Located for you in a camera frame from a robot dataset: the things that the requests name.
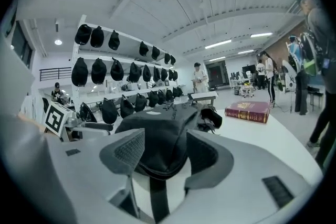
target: black metal railing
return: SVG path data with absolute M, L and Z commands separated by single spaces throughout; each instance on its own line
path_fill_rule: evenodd
M 71 67 L 40 69 L 40 81 L 71 78 Z

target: black strap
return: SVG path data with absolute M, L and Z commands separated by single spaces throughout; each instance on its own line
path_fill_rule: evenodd
M 150 177 L 151 204 L 155 223 L 169 215 L 167 186 L 165 180 Z

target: red book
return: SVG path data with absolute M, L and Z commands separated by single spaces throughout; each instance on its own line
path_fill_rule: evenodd
M 266 123 L 270 106 L 268 102 L 241 101 L 229 105 L 225 109 L 228 117 Z

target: fluorescent light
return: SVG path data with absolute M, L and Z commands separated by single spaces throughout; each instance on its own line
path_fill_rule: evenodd
M 62 41 L 59 40 L 59 39 L 56 39 L 56 40 L 55 40 L 55 44 L 56 44 L 56 45 L 62 45 Z
M 219 46 L 219 45 L 230 43 L 231 41 L 232 41 L 231 39 L 227 40 L 227 41 L 222 41 L 222 42 L 219 42 L 219 43 L 216 43 L 216 44 L 212 44 L 212 45 L 206 46 L 205 48 L 206 49 L 210 49 L 210 48 L 213 48 L 213 47 L 216 47 L 216 46 Z
M 225 56 L 223 56 L 223 57 L 219 57 L 219 58 L 216 58 L 216 59 L 211 59 L 211 60 L 209 60 L 209 62 L 216 61 L 216 60 L 220 60 L 220 59 L 224 59 L 224 58 L 225 58 Z
M 252 52 L 252 51 L 254 51 L 254 50 L 245 50 L 245 51 L 239 52 L 238 54 L 247 54 L 247 53 Z
M 254 35 L 251 35 L 250 37 L 267 37 L 267 36 L 270 36 L 272 34 L 273 33 L 254 34 Z

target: ceiling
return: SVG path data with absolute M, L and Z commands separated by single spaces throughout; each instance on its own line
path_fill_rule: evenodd
M 17 19 L 35 19 L 47 52 L 72 52 L 82 14 L 87 22 L 132 35 L 178 57 L 209 60 L 258 50 L 303 20 L 295 0 L 20 0 Z M 59 20 L 56 33 L 55 19 Z M 251 34 L 273 32 L 270 37 Z M 56 46 L 55 39 L 63 44 Z M 220 41 L 232 39 L 212 49 Z

